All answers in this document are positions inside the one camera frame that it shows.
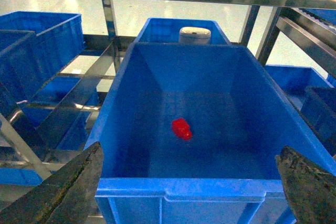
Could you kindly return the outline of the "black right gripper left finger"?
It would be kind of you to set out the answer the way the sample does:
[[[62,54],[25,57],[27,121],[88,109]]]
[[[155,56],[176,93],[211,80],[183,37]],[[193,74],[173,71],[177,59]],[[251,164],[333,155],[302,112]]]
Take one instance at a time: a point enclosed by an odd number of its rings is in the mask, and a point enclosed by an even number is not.
[[[1,223],[85,223],[102,172],[94,142],[57,172],[1,211]]]

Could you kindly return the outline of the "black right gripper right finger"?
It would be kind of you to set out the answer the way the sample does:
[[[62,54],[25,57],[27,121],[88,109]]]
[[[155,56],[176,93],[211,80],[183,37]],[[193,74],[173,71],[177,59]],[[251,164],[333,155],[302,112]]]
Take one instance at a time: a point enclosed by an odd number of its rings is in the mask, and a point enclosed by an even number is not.
[[[335,176],[290,146],[275,160],[296,223],[335,223]]]

